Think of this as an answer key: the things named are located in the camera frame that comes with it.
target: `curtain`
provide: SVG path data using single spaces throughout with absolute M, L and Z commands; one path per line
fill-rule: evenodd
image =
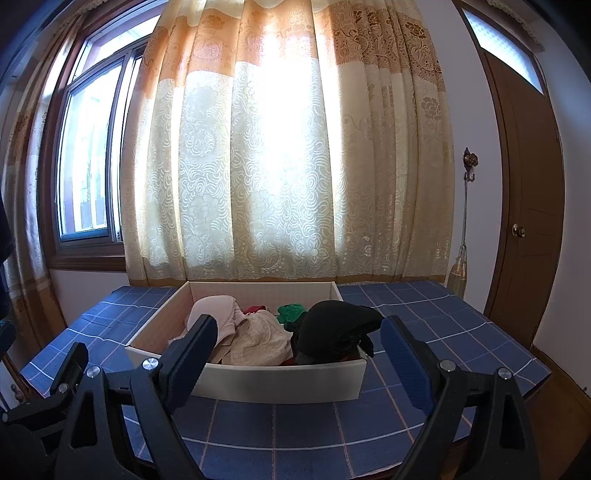
M 443 280 L 453 154 L 412 0 L 169 0 L 121 166 L 132 284 Z
M 15 246 L 4 268 L 17 332 L 29 357 L 66 327 L 41 246 L 37 172 L 49 101 L 82 24 L 82 14 L 59 26 L 47 44 L 40 43 L 29 61 L 34 68 L 18 104 L 2 163 L 0 189 Z

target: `table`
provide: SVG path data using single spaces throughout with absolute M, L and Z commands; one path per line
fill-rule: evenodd
M 340 286 L 345 301 L 398 315 L 440 358 L 461 368 L 514 372 L 525 395 L 550 371 L 506 333 L 443 286 L 431 281 Z M 123 345 L 174 293 L 174 288 L 121 287 L 92 307 L 23 370 L 48 390 L 72 342 L 89 348 L 89 366 L 107 372 L 132 368 Z M 190 397 L 174 421 L 203 473 L 215 480 L 346 480 L 402 462 L 425 416 L 414 408 L 379 340 L 357 400 L 323 404 L 248 404 Z M 464 411 L 456 440 L 470 432 L 474 409 Z M 124 407 L 137 456 L 149 459 L 133 407 Z

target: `transom window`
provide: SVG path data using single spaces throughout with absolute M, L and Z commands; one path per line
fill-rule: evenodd
M 505 62 L 540 93 L 544 93 L 531 57 L 515 42 L 480 17 L 467 10 L 464 10 L 464 13 L 480 46 Z

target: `door knob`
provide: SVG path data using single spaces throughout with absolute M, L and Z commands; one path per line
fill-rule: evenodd
M 523 238 L 525 237 L 525 228 L 514 223 L 513 227 L 511 227 L 511 235 L 518 238 Z

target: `screw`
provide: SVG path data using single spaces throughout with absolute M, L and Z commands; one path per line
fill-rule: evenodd
M 90 367 L 87 371 L 86 371 L 86 376 L 90 377 L 90 378 L 94 378 L 96 377 L 98 374 L 100 373 L 100 368 L 99 367 Z
M 456 369 L 456 364 L 451 360 L 441 360 L 439 366 L 446 372 L 453 372 Z
M 513 374 L 508 368 L 501 367 L 499 369 L 499 377 L 501 377 L 503 380 L 509 380 L 512 376 Z
M 147 358 L 142 362 L 142 367 L 145 370 L 153 370 L 158 366 L 158 359 L 157 358 Z

